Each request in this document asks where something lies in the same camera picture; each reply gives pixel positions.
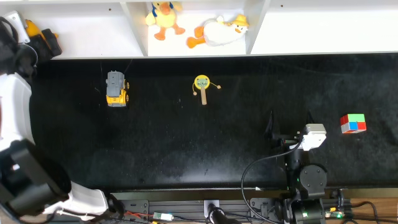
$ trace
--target orange plush duck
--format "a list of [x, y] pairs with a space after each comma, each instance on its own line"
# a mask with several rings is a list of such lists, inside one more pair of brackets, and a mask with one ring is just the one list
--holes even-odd
[[189, 37], [187, 45], [192, 49], [204, 43], [212, 47], [230, 44], [243, 37], [248, 27], [249, 24], [244, 15], [238, 15], [232, 23], [224, 22], [224, 18], [220, 16], [217, 20], [210, 19], [203, 26], [197, 27], [196, 38]]
[[152, 11], [146, 17], [146, 24], [148, 26], [156, 24], [160, 27], [160, 32], [155, 34], [156, 39], [165, 40], [166, 29], [171, 27], [177, 35], [185, 32], [185, 29], [176, 23], [177, 15], [174, 9], [181, 11], [182, 5], [179, 2], [152, 2]]

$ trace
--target toy truck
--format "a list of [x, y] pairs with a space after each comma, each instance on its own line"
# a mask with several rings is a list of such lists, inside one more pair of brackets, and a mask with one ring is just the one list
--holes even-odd
[[129, 89], [130, 84], [124, 79], [123, 73], [117, 71], [108, 72], [108, 79], [106, 80], [106, 101], [108, 102], [108, 106], [128, 106]]

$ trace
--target black table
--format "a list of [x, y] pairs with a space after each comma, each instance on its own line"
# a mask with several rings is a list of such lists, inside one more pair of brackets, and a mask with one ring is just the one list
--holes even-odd
[[[127, 70], [129, 110], [107, 107], [110, 70]], [[199, 74], [222, 86], [206, 91], [206, 106], [192, 95]], [[310, 158], [327, 168], [329, 187], [396, 187], [397, 74], [397, 54], [53, 60], [32, 83], [32, 132], [86, 187], [235, 188], [250, 162], [279, 153], [263, 135], [270, 110], [287, 134], [302, 130], [310, 110], [327, 131]], [[364, 113], [368, 130], [342, 135], [346, 113]], [[286, 186], [275, 160], [246, 180]]]

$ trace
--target colorful cube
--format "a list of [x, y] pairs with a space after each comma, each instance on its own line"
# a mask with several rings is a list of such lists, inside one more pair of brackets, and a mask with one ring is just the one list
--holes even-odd
[[360, 133], [366, 131], [365, 115], [347, 114], [340, 118], [341, 132], [343, 134]]

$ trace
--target duck's yellow hat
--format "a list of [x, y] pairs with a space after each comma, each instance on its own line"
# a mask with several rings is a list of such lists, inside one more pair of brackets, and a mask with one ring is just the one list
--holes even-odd
[[235, 21], [232, 22], [233, 24], [236, 24], [238, 26], [249, 26], [247, 20], [246, 20], [246, 16], [239, 14]]

